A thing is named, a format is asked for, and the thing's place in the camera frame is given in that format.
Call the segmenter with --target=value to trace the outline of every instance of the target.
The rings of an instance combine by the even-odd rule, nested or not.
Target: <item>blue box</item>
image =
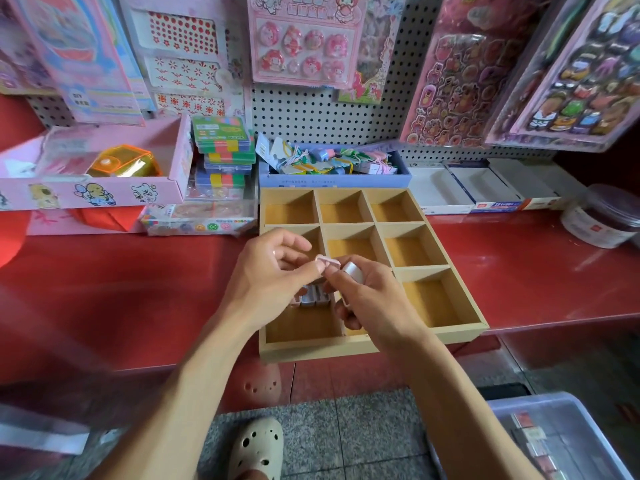
[[[318,148],[309,144],[300,144],[303,150]],[[340,151],[345,146],[335,146]],[[388,188],[405,189],[411,182],[411,172],[398,152],[391,152],[389,161],[398,168],[395,175],[283,175],[276,173],[269,164],[260,159],[258,175],[261,187],[349,187],[349,188]]]

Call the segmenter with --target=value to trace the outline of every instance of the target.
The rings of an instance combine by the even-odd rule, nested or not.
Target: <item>hand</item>
[[[248,241],[238,256],[220,310],[240,309],[251,334],[267,325],[300,288],[324,271],[324,263],[300,252],[309,250],[308,240],[281,228]]]
[[[347,328],[364,327],[381,351],[402,346],[404,339],[428,332],[391,268],[357,255],[337,259],[342,266],[351,261],[364,275],[364,285],[361,285],[334,265],[329,265],[324,272],[328,282],[325,290],[340,291],[351,306],[353,314],[342,301],[335,306],[336,315]]]

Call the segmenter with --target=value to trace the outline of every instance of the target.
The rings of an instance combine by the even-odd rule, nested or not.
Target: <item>jar label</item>
[[[604,249],[617,248],[620,244],[635,236],[635,232],[613,229],[598,222],[580,206],[563,212],[560,221],[567,231],[594,246]]]

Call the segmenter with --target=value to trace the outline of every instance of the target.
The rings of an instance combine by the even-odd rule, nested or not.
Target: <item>tile floor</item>
[[[576,395],[640,479],[640,425],[625,420],[616,407],[625,403],[640,411],[639,356],[640,339],[625,347],[597,347],[535,371],[523,369],[506,346],[458,360],[477,387],[521,383],[534,394],[566,390]],[[201,479],[226,479],[237,430],[266,415],[276,416],[284,427],[283,476],[289,480],[438,478],[411,391],[401,388],[220,415],[198,464]],[[116,443],[105,442],[103,434],[92,433],[83,455],[20,480],[83,480]]]

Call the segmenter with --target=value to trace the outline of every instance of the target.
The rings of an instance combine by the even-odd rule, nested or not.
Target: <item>person's left hand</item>
[[[309,250],[308,240],[281,228],[254,237],[238,256],[220,309],[246,315],[250,333],[267,325],[324,271],[323,262],[300,252]]]

